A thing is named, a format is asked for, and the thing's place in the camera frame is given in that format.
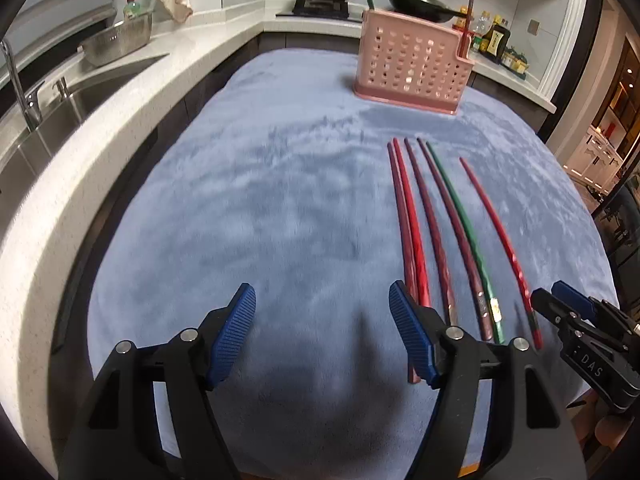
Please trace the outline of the dark red chopstick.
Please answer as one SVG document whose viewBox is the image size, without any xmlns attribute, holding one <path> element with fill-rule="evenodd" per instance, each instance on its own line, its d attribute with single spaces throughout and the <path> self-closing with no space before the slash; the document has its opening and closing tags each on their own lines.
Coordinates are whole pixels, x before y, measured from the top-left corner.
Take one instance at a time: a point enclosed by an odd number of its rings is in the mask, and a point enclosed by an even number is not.
<svg viewBox="0 0 640 480">
<path fill-rule="evenodd" d="M 464 276 L 466 281 L 466 287 L 469 291 L 468 296 L 472 300 L 477 327 L 480 331 L 480 338 L 484 341 L 494 341 L 497 332 L 494 329 L 485 286 L 480 277 L 480 269 L 464 226 L 458 199 L 454 196 L 454 189 L 450 179 L 445 174 L 444 168 L 442 168 L 442 163 L 434 155 L 428 143 L 421 138 L 416 140 L 416 143 L 428 169 L 431 171 L 439 201 L 442 203 L 444 216 L 450 227 L 452 242 L 447 245 L 447 248 L 456 248 L 456 253 L 462 265 L 462 271 L 458 271 L 458 274 Z"/>
<path fill-rule="evenodd" d="M 402 262 L 404 263 L 404 278 L 408 289 L 408 295 L 416 298 L 416 266 L 414 265 L 412 238 L 409 226 L 409 218 L 405 201 L 404 188 L 400 180 L 400 173 L 393 144 L 386 144 L 388 157 L 390 158 L 390 172 L 392 173 L 395 200 L 400 229 L 402 248 Z"/>
</svg>

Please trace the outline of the kitchen faucet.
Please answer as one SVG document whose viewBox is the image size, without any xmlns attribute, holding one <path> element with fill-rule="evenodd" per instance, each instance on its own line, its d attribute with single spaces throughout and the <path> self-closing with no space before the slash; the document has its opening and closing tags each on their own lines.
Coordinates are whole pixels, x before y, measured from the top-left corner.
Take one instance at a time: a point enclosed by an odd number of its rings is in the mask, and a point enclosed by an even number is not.
<svg viewBox="0 0 640 480">
<path fill-rule="evenodd" d="M 9 40 L 1 40 L 1 50 L 6 60 L 10 81 L 13 84 L 16 100 L 20 106 L 26 126 L 29 131 L 35 131 L 42 122 L 42 114 L 38 100 L 38 92 L 42 86 L 42 82 L 37 84 L 31 92 L 26 92 L 23 89 L 20 73 L 14 62 L 14 55 Z"/>
</svg>

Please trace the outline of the maroon chopstick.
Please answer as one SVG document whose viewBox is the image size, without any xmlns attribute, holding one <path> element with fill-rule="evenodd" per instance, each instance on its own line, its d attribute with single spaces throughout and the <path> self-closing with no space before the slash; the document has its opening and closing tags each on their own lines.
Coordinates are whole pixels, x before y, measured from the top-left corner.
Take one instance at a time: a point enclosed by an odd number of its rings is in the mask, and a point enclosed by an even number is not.
<svg viewBox="0 0 640 480">
<path fill-rule="evenodd" d="M 414 177 L 416 178 L 416 184 L 418 185 L 425 217 L 430 230 L 430 237 L 434 250 L 434 256 L 437 266 L 440 294 L 442 295 L 442 307 L 446 313 L 446 319 L 449 325 L 458 324 L 458 312 L 457 301 L 454 298 L 454 288 L 452 287 L 452 281 L 446 257 L 444 245 L 442 244 L 442 237 L 440 236 L 437 219 L 435 216 L 434 207 L 431 201 L 430 194 L 428 194 L 422 171 L 416 160 L 416 155 L 412 149 L 408 138 L 404 139 L 405 148 L 410 158 L 411 166 L 413 169 Z"/>
</svg>

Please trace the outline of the blue-grey fleece table mat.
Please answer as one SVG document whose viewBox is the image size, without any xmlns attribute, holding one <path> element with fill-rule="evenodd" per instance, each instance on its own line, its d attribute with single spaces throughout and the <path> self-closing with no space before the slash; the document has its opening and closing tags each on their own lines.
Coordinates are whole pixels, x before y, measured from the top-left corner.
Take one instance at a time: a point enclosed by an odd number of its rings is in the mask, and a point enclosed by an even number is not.
<svg viewBox="0 0 640 480">
<path fill-rule="evenodd" d="M 352 91 L 355 55 L 283 49 L 240 68 L 152 169 L 94 281 L 88 351 L 161 344 L 256 292 L 254 322 L 210 400 L 242 471 L 283 479 L 400 479 L 436 392 L 410 385 L 388 308 L 404 275 L 386 144 L 431 144 L 468 214 L 508 338 L 528 335 L 518 283 L 482 197 L 531 288 L 564 281 L 615 301 L 574 183 L 529 125 L 466 89 L 452 116 Z"/>
</svg>

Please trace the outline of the small jars tray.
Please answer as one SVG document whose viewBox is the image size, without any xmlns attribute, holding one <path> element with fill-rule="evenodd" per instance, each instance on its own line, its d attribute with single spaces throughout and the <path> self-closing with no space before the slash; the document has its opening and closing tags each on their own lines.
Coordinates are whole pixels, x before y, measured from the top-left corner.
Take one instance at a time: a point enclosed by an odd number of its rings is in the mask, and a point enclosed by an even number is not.
<svg viewBox="0 0 640 480">
<path fill-rule="evenodd" d="M 518 78 L 523 80 L 526 79 L 528 62 L 524 54 L 521 54 L 512 47 L 506 47 L 503 51 L 500 63 L 504 68 Z"/>
</svg>

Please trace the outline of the dark soy sauce bottle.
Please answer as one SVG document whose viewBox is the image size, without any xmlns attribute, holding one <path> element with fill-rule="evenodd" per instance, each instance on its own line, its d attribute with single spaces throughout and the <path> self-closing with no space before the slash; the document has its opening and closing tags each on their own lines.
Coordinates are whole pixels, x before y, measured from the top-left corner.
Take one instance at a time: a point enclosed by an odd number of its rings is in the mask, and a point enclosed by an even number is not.
<svg viewBox="0 0 640 480">
<path fill-rule="evenodd" d="M 491 60 L 491 62 L 500 64 L 510 36 L 508 21 L 500 15 L 496 15 L 490 29 L 480 40 L 480 54 Z"/>
</svg>

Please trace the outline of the steel sink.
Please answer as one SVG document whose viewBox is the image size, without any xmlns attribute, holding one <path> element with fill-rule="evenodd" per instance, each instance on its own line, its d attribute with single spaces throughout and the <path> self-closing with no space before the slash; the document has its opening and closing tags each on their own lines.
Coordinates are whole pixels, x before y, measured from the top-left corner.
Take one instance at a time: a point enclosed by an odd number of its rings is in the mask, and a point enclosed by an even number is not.
<svg viewBox="0 0 640 480">
<path fill-rule="evenodd" d="M 64 96 L 55 91 L 40 126 L 35 131 L 24 129 L 1 153 L 1 208 L 16 208 L 81 124 L 117 90 L 162 58 L 153 56 L 92 73 L 68 87 Z"/>
</svg>

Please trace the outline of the pink perforated utensil basket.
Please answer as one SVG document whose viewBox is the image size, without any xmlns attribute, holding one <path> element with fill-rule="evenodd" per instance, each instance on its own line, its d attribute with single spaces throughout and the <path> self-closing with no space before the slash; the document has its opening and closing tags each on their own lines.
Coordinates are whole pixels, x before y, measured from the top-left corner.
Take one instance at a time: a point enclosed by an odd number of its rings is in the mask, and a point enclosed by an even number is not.
<svg viewBox="0 0 640 480">
<path fill-rule="evenodd" d="M 418 110 L 457 113 L 474 62 L 459 54 L 462 33 L 383 10 L 363 12 L 354 92 Z"/>
</svg>

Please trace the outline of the red chopstick in basket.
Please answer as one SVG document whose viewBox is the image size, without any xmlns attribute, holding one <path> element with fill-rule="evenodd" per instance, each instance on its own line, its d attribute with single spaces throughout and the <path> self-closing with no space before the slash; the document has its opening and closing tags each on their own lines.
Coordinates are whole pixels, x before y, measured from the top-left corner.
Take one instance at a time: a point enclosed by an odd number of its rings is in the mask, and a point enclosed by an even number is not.
<svg viewBox="0 0 640 480">
<path fill-rule="evenodd" d="M 466 58 L 469 53 L 470 45 L 472 44 L 472 37 L 470 36 L 471 23 L 473 21 L 473 6 L 475 0 L 469 0 L 466 6 L 466 14 L 464 18 L 464 25 L 462 29 L 462 37 L 458 47 L 458 55 L 460 58 Z"/>
</svg>

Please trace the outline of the clear oil bottle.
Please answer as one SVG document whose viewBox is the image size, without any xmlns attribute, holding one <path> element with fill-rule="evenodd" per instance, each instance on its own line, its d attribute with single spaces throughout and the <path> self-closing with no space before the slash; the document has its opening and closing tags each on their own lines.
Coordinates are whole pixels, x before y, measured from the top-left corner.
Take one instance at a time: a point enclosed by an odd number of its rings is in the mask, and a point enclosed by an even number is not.
<svg viewBox="0 0 640 480">
<path fill-rule="evenodd" d="M 483 37 L 488 33 L 491 25 L 491 14 L 488 11 L 483 11 L 482 14 L 480 14 L 480 17 L 473 22 L 471 49 L 474 52 L 478 52 L 480 50 L 480 44 L 483 41 Z"/>
</svg>

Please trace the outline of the steel colander bowl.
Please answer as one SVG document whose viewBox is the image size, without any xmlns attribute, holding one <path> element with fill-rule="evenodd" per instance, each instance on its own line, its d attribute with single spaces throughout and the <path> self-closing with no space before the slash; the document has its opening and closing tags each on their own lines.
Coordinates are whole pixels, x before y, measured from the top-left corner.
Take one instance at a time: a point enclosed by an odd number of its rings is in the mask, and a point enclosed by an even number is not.
<svg viewBox="0 0 640 480">
<path fill-rule="evenodd" d="M 151 40 L 153 15 L 149 12 L 122 20 L 81 41 L 78 49 L 94 67 L 101 67 L 145 47 Z"/>
</svg>

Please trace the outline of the black wok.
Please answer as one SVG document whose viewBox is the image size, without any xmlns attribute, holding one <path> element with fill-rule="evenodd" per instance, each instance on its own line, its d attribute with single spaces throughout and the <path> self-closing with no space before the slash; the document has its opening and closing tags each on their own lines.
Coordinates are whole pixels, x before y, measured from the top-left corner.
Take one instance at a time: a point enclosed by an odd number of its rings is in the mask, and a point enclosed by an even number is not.
<svg viewBox="0 0 640 480">
<path fill-rule="evenodd" d="M 433 23 L 446 23 L 453 18 L 466 18 L 465 11 L 449 9 L 438 0 L 388 0 L 401 14 L 422 18 Z"/>
</svg>

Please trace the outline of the gas stove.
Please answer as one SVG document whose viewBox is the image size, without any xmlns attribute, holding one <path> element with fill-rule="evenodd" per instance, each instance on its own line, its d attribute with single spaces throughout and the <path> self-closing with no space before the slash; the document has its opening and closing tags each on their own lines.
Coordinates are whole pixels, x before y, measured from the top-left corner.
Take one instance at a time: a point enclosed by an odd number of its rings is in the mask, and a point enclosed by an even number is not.
<svg viewBox="0 0 640 480">
<path fill-rule="evenodd" d="M 337 20 L 360 23 L 360 18 L 353 18 L 349 14 L 346 0 L 295 0 L 289 11 L 278 13 L 279 18 L 296 16 L 296 18 L 322 18 L 322 20 Z"/>
</svg>

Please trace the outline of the green dish soap bottle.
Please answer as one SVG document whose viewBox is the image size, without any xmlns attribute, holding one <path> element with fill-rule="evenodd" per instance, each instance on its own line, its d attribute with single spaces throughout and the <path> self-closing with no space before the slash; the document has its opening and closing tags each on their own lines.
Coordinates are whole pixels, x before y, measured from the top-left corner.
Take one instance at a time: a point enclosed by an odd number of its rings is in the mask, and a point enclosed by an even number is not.
<svg viewBox="0 0 640 480">
<path fill-rule="evenodd" d="M 122 9 L 122 16 L 125 21 L 137 18 L 142 14 L 141 4 L 137 0 L 126 0 L 124 8 Z"/>
</svg>

